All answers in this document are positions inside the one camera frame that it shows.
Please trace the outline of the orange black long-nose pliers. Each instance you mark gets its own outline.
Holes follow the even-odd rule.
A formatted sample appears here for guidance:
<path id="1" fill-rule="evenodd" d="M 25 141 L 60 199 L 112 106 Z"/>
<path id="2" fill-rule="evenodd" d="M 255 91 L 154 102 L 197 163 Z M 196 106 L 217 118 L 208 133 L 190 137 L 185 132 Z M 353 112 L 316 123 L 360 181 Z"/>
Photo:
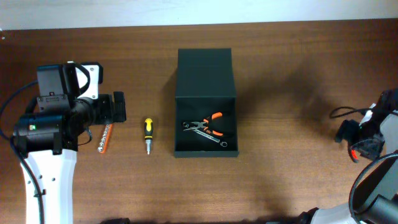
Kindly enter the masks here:
<path id="1" fill-rule="evenodd" d="M 234 135 L 234 128 L 229 125 L 231 113 L 226 111 L 215 112 L 199 121 L 182 121 L 184 131 L 199 130 L 203 133 L 228 138 Z"/>

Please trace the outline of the silver ring wrench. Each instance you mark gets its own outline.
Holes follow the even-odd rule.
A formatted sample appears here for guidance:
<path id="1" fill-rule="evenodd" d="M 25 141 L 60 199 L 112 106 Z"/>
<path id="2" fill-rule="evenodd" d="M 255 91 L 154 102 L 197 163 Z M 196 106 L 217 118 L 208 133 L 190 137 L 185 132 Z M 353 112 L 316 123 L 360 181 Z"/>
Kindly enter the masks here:
<path id="1" fill-rule="evenodd" d="M 205 132 L 205 128 L 207 128 L 206 122 L 202 121 L 202 122 L 198 122 L 198 121 L 194 121 L 194 122 L 183 122 L 182 123 L 183 126 L 183 130 L 184 131 L 193 131 L 209 140 L 212 140 L 214 142 L 217 142 L 220 144 L 221 147 L 227 147 L 228 143 L 225 141 L 222 141 L 219 138 L 213 137 L 211 134 L 208 134 L 207 132 Z"/>

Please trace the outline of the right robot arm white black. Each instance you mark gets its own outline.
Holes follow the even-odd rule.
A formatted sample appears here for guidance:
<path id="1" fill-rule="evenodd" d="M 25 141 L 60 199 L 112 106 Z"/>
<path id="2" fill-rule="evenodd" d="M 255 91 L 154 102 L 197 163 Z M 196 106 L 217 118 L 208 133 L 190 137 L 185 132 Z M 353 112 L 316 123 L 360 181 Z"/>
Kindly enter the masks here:
<path id="1" fill-rule="evenodd" d="M 387 154 L 361 171 L 350 190 L 348 202 L 303 212 L 296 223 L 397 224 L 397 111 L 386 116 L 380 131 Z"/>

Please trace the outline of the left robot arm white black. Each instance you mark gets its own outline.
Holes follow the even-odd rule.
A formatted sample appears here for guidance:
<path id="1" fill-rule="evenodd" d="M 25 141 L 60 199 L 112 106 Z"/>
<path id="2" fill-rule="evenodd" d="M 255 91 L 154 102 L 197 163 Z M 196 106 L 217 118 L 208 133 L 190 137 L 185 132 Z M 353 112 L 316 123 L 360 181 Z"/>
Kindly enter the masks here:
<path id="1" fill-rule="evenodd" d="M 92 125 L 124 122 L 124 93 L 74 99 L 51 94 L 36 100 L 39 112 L 22 115 L 11 138 L 24 173 L 26 222 L 73 223 L 78 137 Z"/>

